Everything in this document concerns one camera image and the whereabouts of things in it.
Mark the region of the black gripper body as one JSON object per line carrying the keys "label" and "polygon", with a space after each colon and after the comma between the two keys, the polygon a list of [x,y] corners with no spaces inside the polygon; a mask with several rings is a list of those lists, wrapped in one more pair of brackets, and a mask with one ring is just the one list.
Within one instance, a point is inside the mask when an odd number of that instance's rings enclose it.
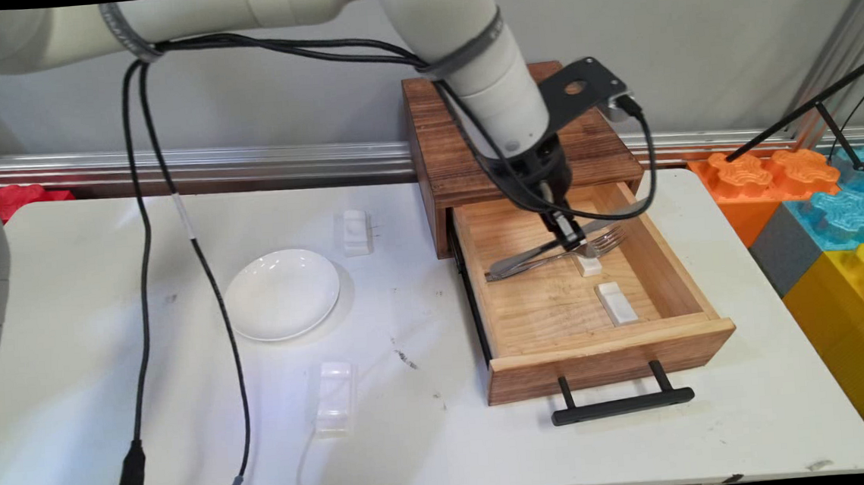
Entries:
{"label": "black gripper body", "polygon": [[496,186],[520,208],[539,214],[549,231],[580,229],[566,201],[573,172],[557,134],[549,134],[520,154],[489,148],[484,163]]}

